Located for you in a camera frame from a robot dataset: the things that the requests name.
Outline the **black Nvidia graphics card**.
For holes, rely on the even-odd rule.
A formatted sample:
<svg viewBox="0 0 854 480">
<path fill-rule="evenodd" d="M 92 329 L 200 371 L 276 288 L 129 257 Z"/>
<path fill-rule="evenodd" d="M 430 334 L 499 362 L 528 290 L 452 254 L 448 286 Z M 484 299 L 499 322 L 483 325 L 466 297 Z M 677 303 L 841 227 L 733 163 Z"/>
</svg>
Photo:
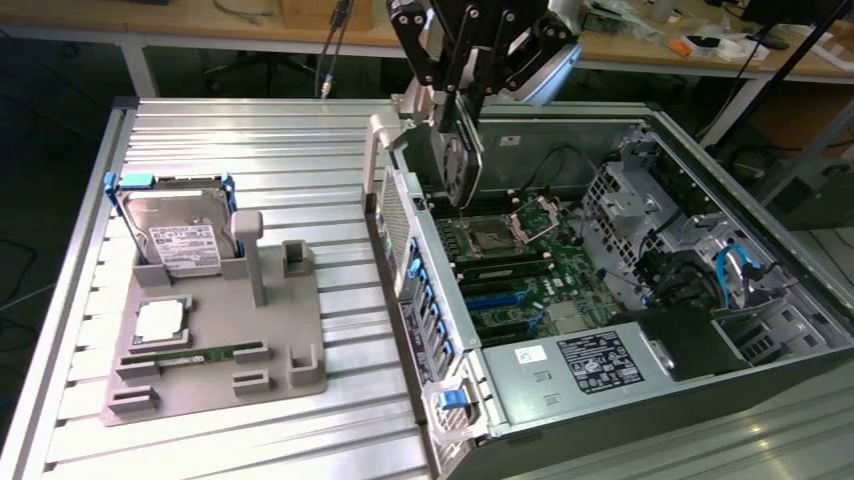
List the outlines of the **black Nvidia graphics card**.
<svg viewBox="0 0 854 480">
<path fill-rule="evenodd" d="M 448 201 L 456 208 L 468 206 L 483 169 L 478 114 L 463 94 L 448 95 L 434 109 L 432 152 Z"/>
</svg>

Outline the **wooden desk with clutter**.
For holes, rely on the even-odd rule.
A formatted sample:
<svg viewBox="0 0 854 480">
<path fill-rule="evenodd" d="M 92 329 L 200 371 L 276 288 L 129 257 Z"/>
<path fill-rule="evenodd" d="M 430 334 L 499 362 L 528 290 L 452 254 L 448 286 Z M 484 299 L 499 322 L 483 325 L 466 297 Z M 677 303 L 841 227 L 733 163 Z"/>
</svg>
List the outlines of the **wooden desk with clutter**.
<svg viewBox="0 0 854 480">
<path fill-rule="evenodd" d="M 629 19 L 630 25 L 614 34 L 588 30 L 582 33 L 580 68 L 739 78 L 745 82 L 737 88 L 721 116 L 702 129 L 701 144 L 706 146 L 718 142 L 806 37 L 786 28 L 775 28 L 773 34 L 790 47 L 771 51 L 766 57 L 751 61 L 729 61 L 714 53 L 686 56 L 670 48 L 670 43 L 689 34 L 709 33 L 715 27 L 739 33 L 747 24 L 737 17 L 741 12 L 738 8 L 714 7 L 703 0 L 677 0 L 681 18 L 675 22 L 658 22 L 651 18 L 655 0 L 586 0 L 586 4 L 591 5 L 595 1 L 614 8 Z"/>
</svg>

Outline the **black office chair base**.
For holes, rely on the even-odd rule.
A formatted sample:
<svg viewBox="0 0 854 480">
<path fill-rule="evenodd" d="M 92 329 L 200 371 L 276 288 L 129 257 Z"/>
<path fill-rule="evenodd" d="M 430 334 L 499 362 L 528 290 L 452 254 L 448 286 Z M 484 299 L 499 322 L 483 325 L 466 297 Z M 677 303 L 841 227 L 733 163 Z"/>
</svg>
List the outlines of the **black office chair base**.
<svg viewBox="0 0 854 480">
<path fill-rule="evenodd" d="M 228 63 L 204 69 L 204 91 L 220 97 L 311 98 L 319 66 L 319 54 L 238 51 Z"/>
</svg>

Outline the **grey metal disk bay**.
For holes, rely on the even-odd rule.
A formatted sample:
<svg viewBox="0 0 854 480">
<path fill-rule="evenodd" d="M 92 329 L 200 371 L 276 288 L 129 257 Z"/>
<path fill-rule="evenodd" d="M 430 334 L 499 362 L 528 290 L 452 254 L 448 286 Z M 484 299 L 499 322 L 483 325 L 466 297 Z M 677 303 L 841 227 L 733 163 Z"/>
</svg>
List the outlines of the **grey metal disk bay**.
<svg viewBox="0 0 854 480">
<path fill-rule="evenodd" d="M 606 239 L 638 246 L 643 239 L 678 245 L 687 220 L 674 197 L 653 176 L 657 160 L 603 163 L 583 197 L 584 242 Z"/>
</svg>

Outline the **wooden desk with white legs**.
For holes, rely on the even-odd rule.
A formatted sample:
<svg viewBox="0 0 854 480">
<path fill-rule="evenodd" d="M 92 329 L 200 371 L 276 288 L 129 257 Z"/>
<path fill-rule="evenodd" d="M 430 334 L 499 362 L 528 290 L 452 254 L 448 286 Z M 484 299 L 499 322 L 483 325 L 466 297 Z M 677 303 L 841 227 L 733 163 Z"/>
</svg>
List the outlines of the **wooden desk with white legs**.
<svg viewBox="0 0 854 480">
<path fill-rule="evenodd" d="M 0 0 L 0 28 L 25 39 L 116 46 L 140 97 L 159 95 L 145 56 L 148 47 L 322 51 L 330 25 L 287 28 L 278 0 L 220 1 L 235 11 L 266 15 L 251 23 L 219 10 L 214 0 L 171 0 L 167 5 L 132 0 Z"/>
</svg>

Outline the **black monitor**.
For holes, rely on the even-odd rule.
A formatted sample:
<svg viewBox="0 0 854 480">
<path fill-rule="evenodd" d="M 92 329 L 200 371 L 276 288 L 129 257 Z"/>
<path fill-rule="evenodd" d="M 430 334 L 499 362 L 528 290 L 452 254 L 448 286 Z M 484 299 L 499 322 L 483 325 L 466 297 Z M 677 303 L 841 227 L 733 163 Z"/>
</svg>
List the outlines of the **black monitor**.
<svg viewBox="0 0 854 480">
<path fill-rule="evenodd" d="M 749 38 L 771 50 L 785 50 L 789 43 L 771 34 L 773 28 L 814 26 L 833 11 L 835 3 L 837 0 L 749 0 L 739 19 L 759 26 Z"/>
</svg>

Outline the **black slanted stand pole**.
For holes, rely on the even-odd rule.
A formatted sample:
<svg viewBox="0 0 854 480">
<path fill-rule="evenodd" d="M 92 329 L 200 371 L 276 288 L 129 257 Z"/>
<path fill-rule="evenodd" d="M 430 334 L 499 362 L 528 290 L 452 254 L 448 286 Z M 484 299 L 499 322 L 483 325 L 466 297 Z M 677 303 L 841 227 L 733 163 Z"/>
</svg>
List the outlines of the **black slanted stand pole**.
<svg viewBox="0 0 854 480">
<path fill-rule="evenodd" d="M 753 60 L 753 55 L 749 55 L 743 68 L 737 75 L 735 89 L 727 97 L 726 104 L 702 137 L 701 145 L 709 152 L 717 151 L 729 141 L 775 87 L 786 80 L 795 66 L 806 57 L 811 47 L 818 43 L 823 34 L 830 30 L 837 20 L 847 13 L 853 5 L 854 0 L 837 0 L 835 7 L 825 18 L 814 26 L 805 26 L 811 27 L 813 30 L 807 33 L 805 39 L 797 45 L 782 65 L 775 69 L 774 74 L 767 79 L 741 80 L 747 64 Z"/>
</svg>

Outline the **CPU socket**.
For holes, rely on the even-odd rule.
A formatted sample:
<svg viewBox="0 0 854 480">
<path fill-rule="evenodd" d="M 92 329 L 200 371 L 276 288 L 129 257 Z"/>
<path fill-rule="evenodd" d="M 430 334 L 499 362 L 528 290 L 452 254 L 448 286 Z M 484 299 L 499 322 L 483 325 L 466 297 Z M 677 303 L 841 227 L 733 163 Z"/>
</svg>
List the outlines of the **CPU socket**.
<svg viewBox="0 0 854 480">
<path fill-rule="evenodd" d="M 476 219 L 468 224 L 468 239 L 479 252 L 516 247 L 515 238 L 502 217 Z"/>
</svg>

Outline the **green motherboard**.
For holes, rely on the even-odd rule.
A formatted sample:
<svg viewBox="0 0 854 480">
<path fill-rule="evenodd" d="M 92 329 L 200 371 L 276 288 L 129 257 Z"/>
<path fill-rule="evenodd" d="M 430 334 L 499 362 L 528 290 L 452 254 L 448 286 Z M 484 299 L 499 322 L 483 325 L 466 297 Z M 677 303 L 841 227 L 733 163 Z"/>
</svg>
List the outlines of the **green motherboard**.
<svg viewBox="0 0 854 480">
<path fill-rule="evenodd" d="M 472 248 L 468 239 L 470 222 L 502 217 L 511 232 L 510 214 L 535 197 L 523 199 L 512 195 L 502 201 L 484 200 L 470 210 L 456 209 L 439 202 L 431 205 L 435 226 L 463 300 L 527 292 L 524 301 L 515 307 L 483 310 L 470 310 L 466 307 L 486 347 L 562 335 L 546 313 L 546 308 L 554 303 L 574 301 L 586 316 L 590 329 L 604 326 L 611 316 L 622 310 L 619 299 L 608 290 L 603 275 L 582 248 L 579 211 L 559 198 L 546 197 L 559 208 L 560 224 L 539 239 L 523 244 L 512 234 L 515 248 L 486 252 Z M 554 269 L 543 276 L 475 283 L 463 282 L 458 274 L 468 266 L 532 260 L 551 260 Z"/>
</svg>

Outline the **black box under desk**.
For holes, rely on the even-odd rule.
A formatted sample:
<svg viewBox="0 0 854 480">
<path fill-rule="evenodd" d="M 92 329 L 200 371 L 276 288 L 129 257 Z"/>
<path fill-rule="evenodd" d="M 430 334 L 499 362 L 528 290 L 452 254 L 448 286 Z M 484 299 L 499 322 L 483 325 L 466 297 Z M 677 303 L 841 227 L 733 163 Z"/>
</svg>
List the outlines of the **black box under desk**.
<svg viewBox="0 0 854 480">
<path fill-rule="evenodd" d="M 854 227 L 854 167 L 831 164 L 815 174 L 797 176 L 769 210 L 793 231 Z"/>
</svg>

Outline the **hard disk with blue caddy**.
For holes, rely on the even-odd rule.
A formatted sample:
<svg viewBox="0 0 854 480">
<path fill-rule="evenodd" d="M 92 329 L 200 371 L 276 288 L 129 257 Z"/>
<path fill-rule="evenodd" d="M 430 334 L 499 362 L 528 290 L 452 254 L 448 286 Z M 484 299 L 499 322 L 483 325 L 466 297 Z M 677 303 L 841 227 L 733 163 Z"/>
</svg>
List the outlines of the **hard disk with blue caddy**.
<svg viewBox="0 0 854 480">
<path fill-rule="evenodd" d="M 173 278 L 218 275 L 243 255 L 232 237 L 235 182 L 214 176 L 120 175 L 108 172 L 103 191 L 132 236 L 140 263 Z"/>
</svg>

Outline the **silver chipset heatsink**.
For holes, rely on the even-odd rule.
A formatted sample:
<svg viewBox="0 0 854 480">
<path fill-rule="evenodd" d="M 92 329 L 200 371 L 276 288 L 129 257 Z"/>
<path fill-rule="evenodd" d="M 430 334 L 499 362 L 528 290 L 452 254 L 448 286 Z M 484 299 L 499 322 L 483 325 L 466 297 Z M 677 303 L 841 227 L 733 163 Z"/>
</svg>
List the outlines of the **silver chipset heatsink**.
<svg viewBox="0 0 854 480">
<path fill-rule="evenodd" d="M 560 334 L 568 334 L 590 329 L 586 316 L 579 311 L 574 301 L 562 301 L 546 308 L 550 321 Z"/>
</svg>

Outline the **grey plastic parts rack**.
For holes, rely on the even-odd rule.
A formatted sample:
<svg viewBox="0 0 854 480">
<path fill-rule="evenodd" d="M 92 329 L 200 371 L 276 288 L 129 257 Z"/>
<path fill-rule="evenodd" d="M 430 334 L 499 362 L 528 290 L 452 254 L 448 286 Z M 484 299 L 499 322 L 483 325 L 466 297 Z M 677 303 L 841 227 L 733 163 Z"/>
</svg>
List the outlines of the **grey plastic parts rack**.
<svg viewBox="0 0 854 480">
<path fill-rule="evenodd" d="M 315 258 L 302 240 L 263 247 L 263 216 L 232 215 L 244 253 L 218 275 L 173 278 L 160 265 L 131 269 L 107 377 L 103 425 L 135 422 L 320 394 L 327 389 Z M 181 330 L 168 339 L 135 336 L 140 307 L 177 300 Z M 160 366 L 163 353 L 232 347 L 234 359 Z"/>
</svg>

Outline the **silver CPU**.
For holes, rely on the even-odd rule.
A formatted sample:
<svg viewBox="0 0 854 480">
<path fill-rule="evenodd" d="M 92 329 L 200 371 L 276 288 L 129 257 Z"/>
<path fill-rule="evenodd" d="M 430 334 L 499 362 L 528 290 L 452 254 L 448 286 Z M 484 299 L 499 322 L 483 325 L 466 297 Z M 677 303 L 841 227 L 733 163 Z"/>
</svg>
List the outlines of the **silver CPU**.
<svg viewBox="0 0 854 480">
<path fill-rule="evenodd" d="M 143 342 L 171 339 L 181 330 L 184 304 L 177 300 L 153 301 L 139 310 L 135 336 Z"/>
</svg>

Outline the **green RAM stick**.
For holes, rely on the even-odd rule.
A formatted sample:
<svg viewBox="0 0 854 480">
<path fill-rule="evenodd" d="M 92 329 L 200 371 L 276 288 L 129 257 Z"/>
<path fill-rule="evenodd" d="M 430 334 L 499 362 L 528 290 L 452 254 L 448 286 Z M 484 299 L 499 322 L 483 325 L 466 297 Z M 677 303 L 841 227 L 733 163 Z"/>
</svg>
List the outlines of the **green RAM stick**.
<svg viewBox="0 0 854 480">
<path fill-rule="evenodd" d="M 181 352 L 163 353 L 156 362 L 160 366 L 181 366 L 198 365 L 206 363 L 218 363 L 231 361 L 234 359 L 232 347 L 214 347 L 208 349 L 196 349 Z"/>
</svg>

